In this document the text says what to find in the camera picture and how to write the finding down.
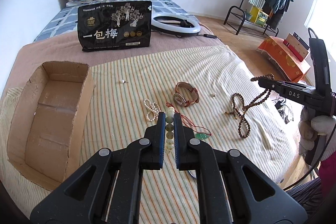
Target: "pearl necklace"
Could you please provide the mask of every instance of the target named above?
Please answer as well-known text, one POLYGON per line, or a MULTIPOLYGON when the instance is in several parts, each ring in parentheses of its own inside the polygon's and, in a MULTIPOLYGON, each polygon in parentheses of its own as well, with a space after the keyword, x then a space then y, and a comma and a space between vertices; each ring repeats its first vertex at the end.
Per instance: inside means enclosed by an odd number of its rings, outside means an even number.
POLYGON ((157 120, 159 116, 159 112, 161 112, 160 106, 157 103, 152 103, 148 98, 143 101, 145 107, 148 109, 146 119, 150 122, 157 120), (153 113, 153 119, 149 118, 149 115, 153 113))

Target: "tree illustration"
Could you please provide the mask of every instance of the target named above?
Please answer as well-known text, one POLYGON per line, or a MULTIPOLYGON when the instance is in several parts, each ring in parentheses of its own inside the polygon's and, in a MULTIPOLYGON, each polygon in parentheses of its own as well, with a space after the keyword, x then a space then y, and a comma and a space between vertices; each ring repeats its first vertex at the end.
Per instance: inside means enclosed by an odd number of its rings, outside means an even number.
POLYGON ((129 17, 134 20, 130 26, 136 27, 138 20, 143 18, 143 14, 140 14, 139 10, 134 10, 129 13, 129 17))
POLYGON ((125 14, 121 10, 117 10, 115 13, 111 14, 111 18, 117 22, 117 26, 120 27, 120 21, 125 19, 125 14))
POLYGON ((130 5, 130 3, 126 3, 125 6, 120 7, 120 11, 122 11, 126 16, 126 21, 129 20, 129 14, 134 11, 134 7, 130 5))

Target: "wristwatch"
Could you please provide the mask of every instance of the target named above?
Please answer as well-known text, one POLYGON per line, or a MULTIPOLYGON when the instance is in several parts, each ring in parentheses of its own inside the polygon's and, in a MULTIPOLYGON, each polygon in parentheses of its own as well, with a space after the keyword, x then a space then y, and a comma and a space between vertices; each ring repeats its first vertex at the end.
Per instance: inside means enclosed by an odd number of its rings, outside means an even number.
POLYGON ((199 101, 200 101, 200 97, 195 87, 193 87, 192 85, 186 82, 177 83, 177 85, 175 86, 175 93, 174 93, 174 102, 177 105, 187 107, 187 106, 193 105, 194 103, 198 103, 199 101), (192 100, 186 100, 183 97, 183 95, 177 91, 177 88, 184 88, 184 89, 189 90, 192 96, 192 100))

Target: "blue checkered sheet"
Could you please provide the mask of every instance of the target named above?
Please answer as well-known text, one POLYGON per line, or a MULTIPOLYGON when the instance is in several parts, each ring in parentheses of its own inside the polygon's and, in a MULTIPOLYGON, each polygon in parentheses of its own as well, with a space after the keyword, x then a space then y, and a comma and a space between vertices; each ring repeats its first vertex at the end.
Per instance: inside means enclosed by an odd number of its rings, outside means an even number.
MULTIPOLYGON (((115 1, 136 1, 136 0, 115 0, 115 1)), ((177 5, 171 0, 150 0, 150 1, 152 2, 153 12, 174 13, 189 17, 199 22, 195 16, 189 15, 179 5, 177 5)), ((80 5, 73 7, 66 7, 62 9, 48 23, 48 25, 42 30, 42 32, 35 38, 34 42, 41 41, 50 37, 55 37, 56 35, 77 31, 78 7, 80 7, 80 5)))

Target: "white ring light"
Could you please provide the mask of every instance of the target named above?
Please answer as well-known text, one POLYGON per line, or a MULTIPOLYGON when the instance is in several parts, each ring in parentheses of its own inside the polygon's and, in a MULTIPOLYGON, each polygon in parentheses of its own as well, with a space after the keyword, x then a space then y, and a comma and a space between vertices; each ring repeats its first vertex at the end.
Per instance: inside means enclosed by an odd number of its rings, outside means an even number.
POLYGON ((152 27, 153 29, 156 29, 161 32, 167 31, 169 34, 174 35, 180 35, 180 36, 192 36, 197 35, 201 31, 201 27, 195 20, 192 20, 188 17, 184 17, 182 15, 177 15, 173 13, 153 13, 152 14, 152 27), (158 17, 169 17, 169 18, 176 18, 180 20, 186 20, 190 24, 192 24, 194 27, 192 28, 186 28, 186 27, 180 27, 180 26, 174 26, 170 24, 165 24, 162 22, 158 22, 156 18, 158 17))

